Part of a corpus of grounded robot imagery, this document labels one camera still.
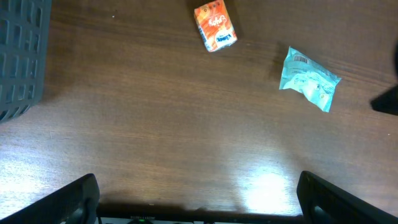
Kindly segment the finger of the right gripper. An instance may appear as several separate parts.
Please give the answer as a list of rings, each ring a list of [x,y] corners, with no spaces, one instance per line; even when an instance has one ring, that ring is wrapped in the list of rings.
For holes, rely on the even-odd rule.
[[[374,111],[397,116],[397,86],[390,88],[373,99],[371,101],[371,107]]]

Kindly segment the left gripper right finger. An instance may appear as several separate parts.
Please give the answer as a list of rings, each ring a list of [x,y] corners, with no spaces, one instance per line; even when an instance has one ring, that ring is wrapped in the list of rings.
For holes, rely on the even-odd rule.
[[[305,223],[397,224],[397,217],[306,170],[300,174],[297,197]]]

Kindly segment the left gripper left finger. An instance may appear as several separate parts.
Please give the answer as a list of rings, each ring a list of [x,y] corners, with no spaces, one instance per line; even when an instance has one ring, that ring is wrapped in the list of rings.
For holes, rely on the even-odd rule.
[[[100,190],[94,174],[86,174],[54,193],[9,215],[1,223],[94,223]]]

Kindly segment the teal wet wipes pack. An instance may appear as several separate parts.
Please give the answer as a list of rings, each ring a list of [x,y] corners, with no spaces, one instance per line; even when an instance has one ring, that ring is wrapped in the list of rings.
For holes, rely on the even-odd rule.
[[[341,81],[334,73],[322,67],[298,50],[289,47],[284,60],[279,88],[292,89],[328,113],[337,84]]]

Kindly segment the orange tissue pack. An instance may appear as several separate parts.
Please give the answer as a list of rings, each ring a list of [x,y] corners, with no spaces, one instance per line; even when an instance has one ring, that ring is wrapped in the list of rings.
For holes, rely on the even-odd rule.
[[[238,40],[223,0],[208,2],[194,9],[194,18],[209,52],[229,47]]]

